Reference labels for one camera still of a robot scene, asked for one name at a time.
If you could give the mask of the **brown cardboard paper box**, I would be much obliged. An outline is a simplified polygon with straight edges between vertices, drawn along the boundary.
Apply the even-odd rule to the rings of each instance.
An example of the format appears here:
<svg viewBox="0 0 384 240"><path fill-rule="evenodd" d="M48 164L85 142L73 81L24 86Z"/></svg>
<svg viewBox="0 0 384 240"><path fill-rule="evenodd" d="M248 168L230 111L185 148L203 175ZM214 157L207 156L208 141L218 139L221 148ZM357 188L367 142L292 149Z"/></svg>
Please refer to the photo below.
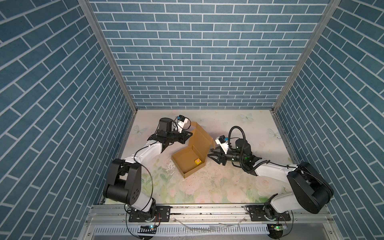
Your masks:
<svg viewBox="0 0 384 240"><path fill-rule="evenodd" d="M192 122L192 136L188 146L172 155L172 161L184 179L188 178L206 165L206 158L210 149L215 147L215 141L197 122Z"/></svg>

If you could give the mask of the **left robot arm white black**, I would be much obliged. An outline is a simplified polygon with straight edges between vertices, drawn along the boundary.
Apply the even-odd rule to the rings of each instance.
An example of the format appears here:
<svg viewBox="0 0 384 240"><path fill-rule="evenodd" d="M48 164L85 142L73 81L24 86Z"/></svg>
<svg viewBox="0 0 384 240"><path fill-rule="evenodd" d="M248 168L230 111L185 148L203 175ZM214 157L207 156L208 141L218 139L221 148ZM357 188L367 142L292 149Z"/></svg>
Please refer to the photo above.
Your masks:
<svg viewBox="0 0 384 240"><path fill-rule="evenodd" d="M186 124L192 121L182 115L171 118L161 118L156 131L148 138L146 144L133 155L125 159L113 160L107 172L103 197L123 203L139 219L148 222L159 214L156 212L156 200L152 196L141 193L142 169L148 173L149 163L160 155L168 146L174 143L185 144L193 135Z"/></svg>

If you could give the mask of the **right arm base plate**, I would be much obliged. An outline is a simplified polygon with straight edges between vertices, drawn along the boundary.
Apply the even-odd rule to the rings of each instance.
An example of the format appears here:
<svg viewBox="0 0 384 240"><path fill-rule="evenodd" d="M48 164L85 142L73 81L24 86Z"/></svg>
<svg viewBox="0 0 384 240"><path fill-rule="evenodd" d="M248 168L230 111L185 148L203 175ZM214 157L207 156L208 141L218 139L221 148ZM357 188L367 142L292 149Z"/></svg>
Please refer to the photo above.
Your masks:
<svg viewBox="0 0 384 240"><path fill-rule="evenodd" d="M288 222L291 220L289 212L278 213L271 206L265 206L264 204L246 205L244 209L249 214L252 222Z"/></svg>

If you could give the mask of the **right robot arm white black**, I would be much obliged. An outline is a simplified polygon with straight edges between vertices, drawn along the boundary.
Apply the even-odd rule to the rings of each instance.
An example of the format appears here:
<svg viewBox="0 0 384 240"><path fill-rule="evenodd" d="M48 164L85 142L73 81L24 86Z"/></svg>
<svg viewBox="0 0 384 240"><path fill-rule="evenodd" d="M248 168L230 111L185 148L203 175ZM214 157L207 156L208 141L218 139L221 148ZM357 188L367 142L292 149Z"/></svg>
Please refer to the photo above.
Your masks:
<svg viewBox="0 0 384 240"><path fill-rule="evenodd" d="M255 156L245 139L237 139L231 147L229 139L220 136L216 139L218 147L211 149L208 158L219 165L231 162L233 166L256 177L272 178L291 186L291 191L273 194L262 207L247 206L251 217L276 221L290 211L303 209L318 214L330 202L334 190L309 163L299 165L277 164Z"/></svg>

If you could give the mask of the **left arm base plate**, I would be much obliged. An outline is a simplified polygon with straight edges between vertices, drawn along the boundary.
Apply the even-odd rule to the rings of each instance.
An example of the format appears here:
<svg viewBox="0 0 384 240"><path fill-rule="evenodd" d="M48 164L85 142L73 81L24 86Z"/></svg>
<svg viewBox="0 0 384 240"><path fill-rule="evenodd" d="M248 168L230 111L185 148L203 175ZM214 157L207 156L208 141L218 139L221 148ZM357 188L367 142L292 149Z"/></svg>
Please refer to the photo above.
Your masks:
<svg viewBox="0 0 384 240"><path fill-rule="evenodd" d="M171 206L156 206L151 207L148 212L138 210L128 210L128 221L130 223L144 223L153 222L157 219L157 222L169 222L171 215Z"/></svg>

